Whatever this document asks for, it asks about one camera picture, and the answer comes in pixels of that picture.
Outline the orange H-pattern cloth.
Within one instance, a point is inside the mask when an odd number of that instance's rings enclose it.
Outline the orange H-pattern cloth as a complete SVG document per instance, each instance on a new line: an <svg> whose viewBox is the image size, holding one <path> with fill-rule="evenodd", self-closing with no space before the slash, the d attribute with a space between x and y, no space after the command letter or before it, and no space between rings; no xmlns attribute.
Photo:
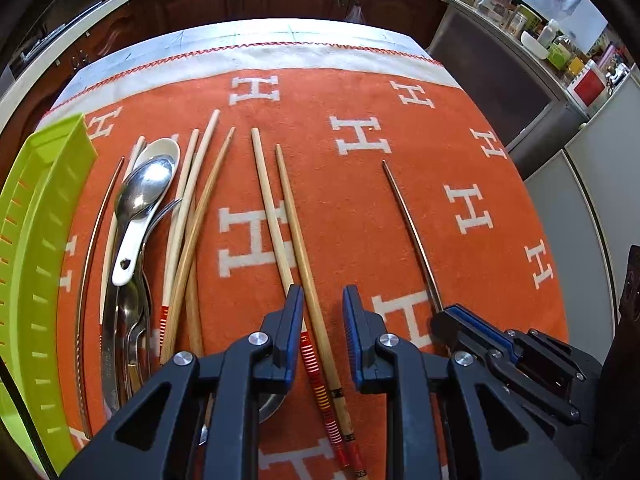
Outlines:
<svg viewBox="0 0 640 480"><path fill-rule="evenodd" d="M544 229L494 129L442 64L406 36L343 22L259 20L172 32L81 70L43 116L83 114L98 157L62 263L58 378L75 451L86 444L75 392L76 296L104 188L139 136L201 138L220 110L202 168L221 168L198 238L204 348L218 352L282 306L250 129L271 192L276 145L292 185L320 307L368 474L384 477L385 401L349 376L342 291L420 349L432 311L390 169L446 302L499 328L568 336Z"/></svg>

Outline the bamboo chopstick brown end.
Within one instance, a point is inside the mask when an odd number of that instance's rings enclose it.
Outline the bamboo chopstick brown end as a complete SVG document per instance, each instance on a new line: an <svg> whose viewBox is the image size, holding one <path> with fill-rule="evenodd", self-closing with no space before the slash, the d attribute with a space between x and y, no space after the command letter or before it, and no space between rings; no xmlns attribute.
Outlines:
<svg viewBox="0 0 640 480"><path fill-rule="evenodd" d="M280 144L276 145L276 156L286 213L288 214L288 222L290 222L291 227L296 262L298 264L299 275L304 286L311 328L314 332L314 340L316 341L318 348L324 378L326 378L326 386L328 387L331 403L337 416L337 422L340 425L340 431L346 446L349 465L352 466L357 479L367 479L369 478L367 467L360 454L354 426L352 426L352 419L350 418L346 398L342 389L340 376L338 376L329 336L326 332L326 323L323 319L316 284L314 284L314 276L312 275L303 231L298 220L293 190L290 178L288 177L288 170L286 169L286 163Z"/></svg>

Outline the lime green utensil tray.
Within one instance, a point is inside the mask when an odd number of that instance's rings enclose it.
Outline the lime green utensil tray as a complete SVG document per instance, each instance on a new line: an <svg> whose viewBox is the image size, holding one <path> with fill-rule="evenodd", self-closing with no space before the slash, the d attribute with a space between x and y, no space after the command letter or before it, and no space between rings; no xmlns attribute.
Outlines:
<svg viewBox="0 0 640 480"><path fill-rule="evenodd" d="M1 191L1 359L56 471L75 455L58 379L58 290L97 157L84 116L68 116L25 141Z"/></svg>

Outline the large steel spoon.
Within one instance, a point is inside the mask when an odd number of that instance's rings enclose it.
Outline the large steel spoon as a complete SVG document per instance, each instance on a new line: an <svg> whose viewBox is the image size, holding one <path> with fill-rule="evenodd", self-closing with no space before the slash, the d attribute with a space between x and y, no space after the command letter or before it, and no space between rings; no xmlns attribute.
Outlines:
<svg viewBox="0 0 640 480"><path fill-rule="evenodd" d="M176 169L167 156L155 156L134 168L115 202L114 255L107 271L101 327L103 406L112 416L149 376L141 346L149 339L151 293L143 276L144 243Z"/></svg>

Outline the bamboo chopstick red-striped end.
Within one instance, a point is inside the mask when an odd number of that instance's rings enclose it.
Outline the bamboo chopstick red-striped end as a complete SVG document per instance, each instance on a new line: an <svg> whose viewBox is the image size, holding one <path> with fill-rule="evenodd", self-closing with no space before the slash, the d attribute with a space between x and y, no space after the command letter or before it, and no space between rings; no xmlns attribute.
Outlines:
<svg viewBox="0 0 640 480"><path fill-rule="evenodd" d="M294 284L294 280L290 265L288 264L288 253L285 250L284 241L280 231L276 207L274 206L259 130L256 127L251 128L250 136L252 137L260 192L262 192L262 202L265 207L274 256L276 257L283 290L287 294L288 289ZM322 378L322 374L320 372L320 363L317 352L314 350L314 345L311 342L305 321L302 321L302 328L300 329L300 352L302 352L302 361L307 377L311 385L311 389L314 392L314 398L316 399L323 426L326 430L326 435L329 437L330 445L332 446L337 463L343 469L349 468L346 446L340 428L338 428L337 425L336 415L334 413L333 405L329 399L326 382Z"/></svg>

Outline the white ceramic spoon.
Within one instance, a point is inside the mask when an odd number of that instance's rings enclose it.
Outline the white ceramic spoon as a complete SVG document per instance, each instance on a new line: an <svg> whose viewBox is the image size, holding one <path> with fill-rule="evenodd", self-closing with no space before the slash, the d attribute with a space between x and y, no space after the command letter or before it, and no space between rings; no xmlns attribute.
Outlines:
<svg viewBox="0 0 640 480"><path fill-rule="evenodd" d="M111 274L114 286L124 286L131 281L145 234L174 180L179 159L176 140L153 141L142 150L122 184L115 204L119 244Z"/></svg>

